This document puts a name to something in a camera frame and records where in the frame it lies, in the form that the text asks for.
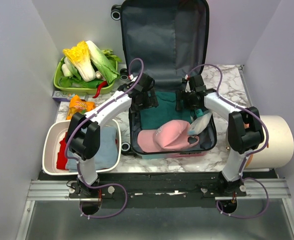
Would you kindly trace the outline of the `green vegetable tray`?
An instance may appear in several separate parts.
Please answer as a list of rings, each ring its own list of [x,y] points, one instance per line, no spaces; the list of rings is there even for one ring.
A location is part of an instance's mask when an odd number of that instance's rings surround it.
[[[94,87],[93,83],[90,83],[88,85],[83,80],[77,80],[74,77],[65,77],[64,76],[63,71],[62,71],[62,65],[64,64],[64,58],[65,57],[63,57],[59,61],[58,65],[56,67],[56,71],[55,71],[54,78],[53,78],[54,86],[57,89],[59,89],[61,91],[66,91],[66,92],[73,92],[73,93],[82,92],[82,93],[87,93],[90,95],[96,94],[97,88],[93,88]],[[109,59],[109,60],[113,64],[115,69],[118,70],[118,62],[113,59]],[[107,93],[111,92],[115,82],[116,82],[116,80],[114,80],[113,83],[111,83],[110,85],[103,87],[100,90],[100,94],[103,95],[103,94],[107,94]]]

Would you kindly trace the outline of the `light blue denim garment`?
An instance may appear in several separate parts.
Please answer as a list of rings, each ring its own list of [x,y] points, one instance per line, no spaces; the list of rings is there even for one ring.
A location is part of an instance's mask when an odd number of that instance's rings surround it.
[[[105,126],[100,132],[100,148],[94,156],[97,171],[110,169],[118,160],[116,145],[117,130],[113,126]]]

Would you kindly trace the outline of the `pink baseball cap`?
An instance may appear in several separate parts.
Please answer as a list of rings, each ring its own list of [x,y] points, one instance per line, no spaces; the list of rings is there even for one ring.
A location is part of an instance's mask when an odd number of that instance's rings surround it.
[[[139,147],[146,153],[175,152],[194,147],[199,137],[188,135],[190,124],[171,120],[158,129],[142,130],[137,137]]]

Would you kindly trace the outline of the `red garment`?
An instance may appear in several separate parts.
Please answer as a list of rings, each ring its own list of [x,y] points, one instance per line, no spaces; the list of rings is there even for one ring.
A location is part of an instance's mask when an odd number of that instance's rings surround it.
[[[66,136],[65,133],[63,139],[59,142],[59,151],[57,153],[56,168],[58,170],[66,170],[66,164],[68,159],[65,157],[65,148],[66,148]]]

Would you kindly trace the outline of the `pink and teal kids suitcase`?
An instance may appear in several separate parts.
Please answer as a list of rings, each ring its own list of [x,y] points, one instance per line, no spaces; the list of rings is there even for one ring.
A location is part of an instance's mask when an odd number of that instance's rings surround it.
[[[185,75],[200,75],[209,36],[209,5],[205,0],[126,0],[111,8],[121,22],[126,63],[134,74],[143,70],[155,80],[155,92],[184,90]],[[137,143],[141,111],[129,110],[130,143],[145,159],[202,156],[217,143],[215,123],[199,134],[199,143],[179,151],[144,152]]]

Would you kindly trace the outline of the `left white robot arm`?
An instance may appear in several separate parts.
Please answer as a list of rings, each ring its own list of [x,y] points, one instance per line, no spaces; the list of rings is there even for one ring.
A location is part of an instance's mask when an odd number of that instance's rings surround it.
[[[145,73],[132,77],[130,83],[121,85],[117,91],[94,110],[72,116],[66,136],[64,155],[75,160],[80,191],[88,198],[97,194],[98,174],[94,156],[100,148],[101,130],[107,122],[122,112],[133,108],[137,111],[157,107],[153,87],[155,80]]]

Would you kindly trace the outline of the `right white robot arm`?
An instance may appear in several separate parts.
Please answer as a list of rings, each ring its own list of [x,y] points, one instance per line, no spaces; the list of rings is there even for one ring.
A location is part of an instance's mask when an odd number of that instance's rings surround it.
[[[216,189],[228,196],[242,184],[242,173],[249,154],[265,140],[260,114],[256,107],[245,108],[222,97],[218,90],[207,89],[200,75],[185,76],[184,90],[176,91],[176,110],[206,109],[227,120],[230,147],[227,163],[219,173]]]

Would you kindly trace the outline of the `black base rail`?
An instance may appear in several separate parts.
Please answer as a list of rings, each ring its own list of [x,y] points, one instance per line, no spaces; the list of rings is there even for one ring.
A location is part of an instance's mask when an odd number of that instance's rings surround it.
[[[240,200],[271,200],[287,197],[288,187],[273,170],[246,172],[234,191],[216,189],[217,172],[100,173],[99,189],[87,189],[75,175],[40,174],[31,182],[27,198],[33,201],[69,201],[87,212],[125,208],[214,208],[221,201],[233,211]]]

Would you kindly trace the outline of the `teal cloth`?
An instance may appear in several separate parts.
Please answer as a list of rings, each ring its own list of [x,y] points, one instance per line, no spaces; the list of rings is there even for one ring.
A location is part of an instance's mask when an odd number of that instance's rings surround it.
[[[192,123],[188,109],[176,111],[176,95],[173,92],[156,92],[157,107],[144,109],[140,112],[142,130],[155,130],[171,120],[183,120]]]

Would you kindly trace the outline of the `red chili pepper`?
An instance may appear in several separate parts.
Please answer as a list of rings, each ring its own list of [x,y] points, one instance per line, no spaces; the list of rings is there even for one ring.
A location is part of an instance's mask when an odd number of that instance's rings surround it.
[[[95,93],[95,95],[94,95],[92,98],[93,98],[93,99],[97,98],[97,97],[100,95],[101,90],[102,90],[105,86],[108,86],[107,81],[103,81],[101,84],[99,84],[98,87],[97,87],[96,93]]]

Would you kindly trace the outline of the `white green bok choy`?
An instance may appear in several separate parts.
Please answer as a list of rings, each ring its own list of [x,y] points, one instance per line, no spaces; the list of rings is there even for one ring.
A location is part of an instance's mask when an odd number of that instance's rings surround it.
[[[110,85],[120,76],[115,64],[122,62],[122,59],[115,55],[111,49],[100,50],[90,40],[86,41],[86,44],[88,46],[90,60]]]

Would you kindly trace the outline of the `purple white box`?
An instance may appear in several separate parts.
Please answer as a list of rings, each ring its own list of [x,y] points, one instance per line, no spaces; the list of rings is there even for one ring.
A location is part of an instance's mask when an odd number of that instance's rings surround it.
[[[52,98],[57,102],[69,102],[75,96],[79,96],[81,100],[88,100],[89,95],[85,92],[69,92],[69,91],[54,91]]]

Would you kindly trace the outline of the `white rectangular plastic tub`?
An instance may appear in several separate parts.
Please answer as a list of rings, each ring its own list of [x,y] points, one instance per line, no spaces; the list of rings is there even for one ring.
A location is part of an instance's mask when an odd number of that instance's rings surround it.
[[[72,176],[77,175],[77,172],[69,172],[69,170],[62,170],[56,167],[57,156],[60,150],[60,142],[63,140],[65,133],[68,131],[70,120],[63,120],[54,123],[48,130],[42,154],[42,170],[51,176]],[[121,157],[121,130],[118,122],[115,119],[110,120],[106,127],[115,127],[116,129],[116,142],[117,142],[117,161],[110,167],[105,169],[96,170],[99,173],[110,172],[117,167]]]

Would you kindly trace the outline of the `cream cylindrical bucket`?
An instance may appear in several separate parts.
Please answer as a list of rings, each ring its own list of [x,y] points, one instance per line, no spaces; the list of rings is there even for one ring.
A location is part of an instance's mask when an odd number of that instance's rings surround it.
[[[294,139],[287,122],[278,115],[262,115],[269,132],[268,146],[249,157],[245,169],[273,169],[286,165],[294,153]]]

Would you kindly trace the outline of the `orange snack bag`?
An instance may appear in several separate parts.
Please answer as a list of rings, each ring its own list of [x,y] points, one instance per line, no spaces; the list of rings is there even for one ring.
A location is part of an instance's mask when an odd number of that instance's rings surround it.
[[[85,114],[95,108],[94,102],[82,100],[78,95],[75,95],[70,100],[66,120],[71,120],[72,116],[76,113]]]

